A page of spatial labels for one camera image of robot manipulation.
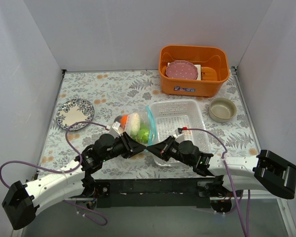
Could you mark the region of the orange tangerine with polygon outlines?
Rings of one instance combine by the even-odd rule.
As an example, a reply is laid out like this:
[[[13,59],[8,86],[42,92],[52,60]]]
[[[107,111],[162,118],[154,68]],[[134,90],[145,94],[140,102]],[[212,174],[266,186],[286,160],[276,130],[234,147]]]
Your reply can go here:
[[[126,123],[127,123],[127,119],[128,119],[128,115],[124,115],[121,117],[121,120],[120,120],[120,125],[122,127],[125,127]]]

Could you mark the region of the green bell pepper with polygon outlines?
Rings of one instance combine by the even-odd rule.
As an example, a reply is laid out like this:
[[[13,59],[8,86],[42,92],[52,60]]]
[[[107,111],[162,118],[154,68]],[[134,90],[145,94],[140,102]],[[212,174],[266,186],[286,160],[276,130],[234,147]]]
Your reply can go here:
[[[147,128],[142,128],[138,131],[136,135],[136,140],[139,143],[147,144],[149,141],[150,130]]]

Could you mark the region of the white radish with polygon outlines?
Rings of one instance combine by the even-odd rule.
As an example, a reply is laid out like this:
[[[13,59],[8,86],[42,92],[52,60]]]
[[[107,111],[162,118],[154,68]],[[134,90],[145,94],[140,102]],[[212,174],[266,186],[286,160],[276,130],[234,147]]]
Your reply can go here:
[[[141,126],[141,117],[138,113],[132,113],[128,115],[127,123],[125,125],[125,131],[129,135],[137,135]]]

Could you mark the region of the clear zip top bag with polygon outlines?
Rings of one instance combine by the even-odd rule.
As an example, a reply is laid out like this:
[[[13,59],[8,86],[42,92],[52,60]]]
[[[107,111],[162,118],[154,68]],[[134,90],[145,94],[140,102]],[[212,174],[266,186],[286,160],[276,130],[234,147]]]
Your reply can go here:
[[[122,134],[123,132],[143,145],[152,145],[157,136],[157,129],[149,106],[141,111],[117,116],[113,122],[113,133]]]

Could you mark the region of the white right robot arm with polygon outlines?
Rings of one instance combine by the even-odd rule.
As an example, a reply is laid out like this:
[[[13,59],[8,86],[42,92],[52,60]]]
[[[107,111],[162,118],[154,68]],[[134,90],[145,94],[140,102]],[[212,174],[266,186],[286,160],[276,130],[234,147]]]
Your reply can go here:
[[[191,141],[180,143],[168,137],[147,150],[163,161],[173,158],[203,177],[225,176],[213,184],[219,196],[235,190],[266,190],[272,195],[293,199],[296,191],[296,165],[269,150],[256,156],[220,158],[203,153]]]

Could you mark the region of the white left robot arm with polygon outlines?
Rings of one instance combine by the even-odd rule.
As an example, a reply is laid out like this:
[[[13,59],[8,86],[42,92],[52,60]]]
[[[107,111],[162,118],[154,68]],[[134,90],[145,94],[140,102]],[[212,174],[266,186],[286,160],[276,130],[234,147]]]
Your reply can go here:
[[[56,173],[24,184],[20,181],[13,183],[2,202],[13,229],[24,228],[40,212],[65,199],[94,196],[99,188],[92,174],[100,170],[105,161],[118,156],[130,158],[145,149],[145,145],[133,140],[127,133],[116,138],[103,134]]]

